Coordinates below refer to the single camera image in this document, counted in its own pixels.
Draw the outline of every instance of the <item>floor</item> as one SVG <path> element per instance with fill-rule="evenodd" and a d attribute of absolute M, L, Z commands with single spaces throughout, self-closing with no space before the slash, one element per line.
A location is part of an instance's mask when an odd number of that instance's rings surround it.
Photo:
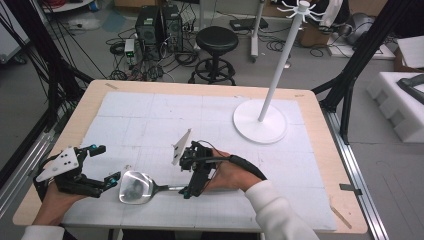
<path fill-rule="evenodd" d="M 109 76 L 115 65 L 106 40 L 117 38 L 118 33 L 132 28 L 135 15 L 116 11 L 111 4 L 103 5 L 102 10 L 95 13 L 79 9 L 60 15 L 63 21 L 71 18 L 87 20 L 93 17 L 99 20 L 99 28 L 76 31 L 73 37 L 103 74 Z M 232 18 L 229 16 L 217 14 L 212 23 L 228 26 L 230 19 Z M 273 32 L 289 26 L 287 21 L 281 19 L 266 20 L 269 28 L 265 31 Z M 286 34 L 287 31 L 268 33 L 283 39 Z M 104 79 L 78 46 L 70 40 L 70 36 L 65 36 L 65 39 L 78 68 L 94 78 Z M 280 53 L 267 49 L 267 44 L 260 42 L 259 57 L 253 63 L 249 56 L 250 35 L 239 35 L 239 41 L 239 46 L 224 57 L 236 69 L 234 78 L 237 85 L 268 87 Z M 279 88 L 312 89 L 336 77 L 349 61 L 348 58 L 331 57 L 325 49 L 322 49 L 321 57 L 314 56 L 317 51 L 310 51 L 309 48 L 295 44 L 289 59 L 292 65 L 283 71 Z M 164 67 L 164 71 L 170 71 L 175 66 L 177 64 L 172 63 Z M 191 71 L 192 67 L 180 66 L 157 81 L 186 83 Z M 379 72 L 390 71 L 393 71 L 392 61 L 371 60 L 359 76 L 353 95 L 349 141 L 389 238 L 424 239 L 424 144 L 403 143 L 366 92 L 366 87 Z M 318 95 L 318 99 L 323 97 L 325 93 Z M 3 155 L 0 167 L 3 167 L 47 107 L 43 88 L 30 63 L 0 65 L 0 101 L 0 151 Z M 29 184 L 21 189 L 14 203 L 1 216 L 0 235 L 7 236 L 7 239 L 19 239 L 22 236 L 23 227 L 13 225 L 11 219 Z M 78 239 L 107 238 L 106 230 L 71 229 L 71 232 Z M 321 239 L 372 239 L 369 234 L 319 236 Z"/>

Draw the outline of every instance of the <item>black strap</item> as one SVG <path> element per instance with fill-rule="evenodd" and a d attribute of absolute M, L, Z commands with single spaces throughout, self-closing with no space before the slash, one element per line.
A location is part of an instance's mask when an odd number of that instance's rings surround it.
<path fill-rule="evenodd" d="M 260 178 L 261 180 L 266 180 L 266 177 L 261 172 L 261 170 L 259 170 L 259 168 L 257 168 L 255 165 L 253 165 L 251 162 L 247 161 L 246 159 L 241 158 L 237 155 L 231 155 L 229 161 L 230 163 L 234 163 L 237 166 L 240 166 L 241 168 L 243 168 L 244 170 L 251 172 L 252 174 Z"/>
<path fill-rule="evenodd" d="M 413 78 L 402 78 L 397 81 L 397 85 L 406 93 L 411 95 L 421 104 L 424 104 L 424 93 L 416 89 L 415 86 L 424 84 L 424 74 L 417 75 Z"/>

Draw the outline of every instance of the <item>person's arm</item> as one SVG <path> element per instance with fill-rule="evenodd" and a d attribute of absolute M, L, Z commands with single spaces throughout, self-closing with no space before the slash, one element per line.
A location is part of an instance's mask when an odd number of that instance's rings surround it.
<path fill-rule="evenodd" d="M 85 196 L 59 192 L 56 183 L 49 185 L 40 210 L 31 226 L 25 228 L 22 240 L 62 239 L 64 229 L 57 226 L 72 205 Z"/>
<path fill-rule="evenodd" d="M 214 150 L 214 156 L 229 156 L 229 154 Z M 312 228 L 293 211 L 289 202 L 279 195 L 269 180 L 261 181 L 252 173 L 224 161 L 217 166 L 215 176 L 205 190 L 214 188 L 243 190 L 256 212 L 256 222 L 266 239 L 318 239 Z"/>
<path fill-rule="evenodd" d="M 280 196 L 269 180 L 251 186 L 245 196 L 256 212 L 256 222 L 266 239 L 318 239 L 315 232 Z"/>

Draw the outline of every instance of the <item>chair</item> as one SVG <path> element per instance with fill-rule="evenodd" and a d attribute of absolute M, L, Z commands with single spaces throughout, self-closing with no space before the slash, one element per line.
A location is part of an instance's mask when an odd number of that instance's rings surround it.
<path fill-rule="evenodd" d="M 236 73 L 231 63 L 220 58 L 220 56 L 234 50 L 238 45 L 237 35 L 223 27 L 207 27 L 200 30 L 196 36 L 197 45 L 207 51 L 212 58 L 207 58 L 196 64 L 194 72 L 191 74 L 188 83 L 195 83 L 194 76 L 206 80 L 209 84 L 230 80 L 233 86 L 236 83 L 233 79 Z"/>

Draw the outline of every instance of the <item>white sleeve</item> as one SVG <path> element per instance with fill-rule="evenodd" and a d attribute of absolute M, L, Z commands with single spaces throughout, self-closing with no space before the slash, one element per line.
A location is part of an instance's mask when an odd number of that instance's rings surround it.
<path fill-rule="evenodd" d="M 256 222 L 267 240 L 316 240 L 318 236 L 280 196 L 271 181 L 253 185 L 246 193 L 256 212 Z"/>
<path fill-rule="evenodd" d="M 327 9 L 325 10 L 325 14 L 324 16 L 322 16 L 322 21 L 319 23 L 319 25 L 331 27 L 334 20 L 336 20 L 337 15 L 339 14 L 342 4 L 343 0 L 330 0 Z"/>
<path fill-rule="evenodd" d="M 64 232 L 58 226 L 31 225 L 25 228 L 22 240 L 62 240 Z"/>

